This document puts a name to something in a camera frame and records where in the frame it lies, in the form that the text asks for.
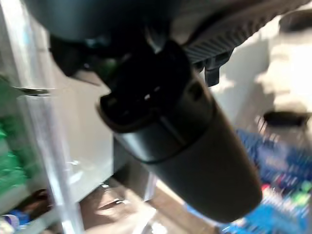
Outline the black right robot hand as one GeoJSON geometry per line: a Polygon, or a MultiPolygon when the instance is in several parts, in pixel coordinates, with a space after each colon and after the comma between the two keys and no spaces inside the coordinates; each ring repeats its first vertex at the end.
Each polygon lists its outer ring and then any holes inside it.
{"type": "Polygon", "coordinates": [[[222,223],[262,191],[247,152],[195,71],[304,0],[27,0],[68,77],[95,73],[97,112],[120,144],[178,196],[222,223]]]}

